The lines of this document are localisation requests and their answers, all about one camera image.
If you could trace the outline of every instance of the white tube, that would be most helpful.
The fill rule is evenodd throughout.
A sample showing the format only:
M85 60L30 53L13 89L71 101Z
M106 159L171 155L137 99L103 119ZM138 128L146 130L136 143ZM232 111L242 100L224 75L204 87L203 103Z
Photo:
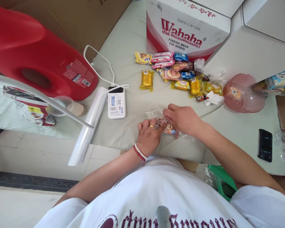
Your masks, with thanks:
M93 138L94 130L104 108L105 101L107 100L107 96L104 96L107 91L108 90L104 87L98 88L94 101L85 120L88 124L92 125L93 128L82 126L81 132L79 133L77 142L68 163L69 166L77 166L83 162Z
M12 85L15 86L19 89L25 90L29 93L34 94L36 97L40 98L41 100L45 101L46 103L48 103L49 105L53 106L54 108L58 109L59 111L67 114L69 117L71 117L73 120L77 121L78 123L88 127L88 128L92 128L91 125L87 124L86 122L84 122L83 120L79 119L77 116L75 116L73 113L71 113L69 110L67 110L66 108L62 107L61 105L59 105L58 103L56 103L55 101L53 101L51 98L49 98L48 96L46 96L45 94L43 94L42 92L38 91L37 89L34 89L33 87L24 84L20 81L5 77L0 75L0 82L2 83L6 83L8 85Z

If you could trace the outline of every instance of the wahaha logo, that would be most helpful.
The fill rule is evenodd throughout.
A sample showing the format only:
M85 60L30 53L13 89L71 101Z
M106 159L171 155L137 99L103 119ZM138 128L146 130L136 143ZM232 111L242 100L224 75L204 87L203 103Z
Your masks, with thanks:
M170 21L167 21L165 19L161 19L161 25L162 25L162 33L166 35L170 35L180 41L184 41L188 44L191 44L192 46L195 46L197 48L200 48L202 45L202 41L196 39L194 36L195 34L192 34L191 36L189 34L183 33L182 29L179 28L178 30L174 27L174 23L171 23L170 26Z

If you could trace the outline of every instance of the wahaha box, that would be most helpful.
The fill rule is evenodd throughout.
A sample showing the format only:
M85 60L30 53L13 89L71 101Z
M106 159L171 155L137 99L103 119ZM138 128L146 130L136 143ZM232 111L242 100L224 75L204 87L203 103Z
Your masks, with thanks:
M147 0L147 51L207 60L230 33L230 18L188 0Z

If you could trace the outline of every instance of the pink bowl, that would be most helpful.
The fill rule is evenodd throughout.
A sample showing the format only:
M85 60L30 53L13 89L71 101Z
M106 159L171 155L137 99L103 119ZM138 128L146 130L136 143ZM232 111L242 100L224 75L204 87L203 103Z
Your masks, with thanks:
M251 75L234 76L223 89L226 105L241 113L261 111L265 105L265 97L256 88L256 80Z

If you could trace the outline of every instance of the bracelet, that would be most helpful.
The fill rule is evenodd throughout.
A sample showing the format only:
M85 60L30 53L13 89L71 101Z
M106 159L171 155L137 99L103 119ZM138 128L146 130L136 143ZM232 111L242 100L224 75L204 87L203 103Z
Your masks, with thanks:
M143 155L143 153L138 149L137 144L134 144L133 148L143 161L148 159L148 157Z

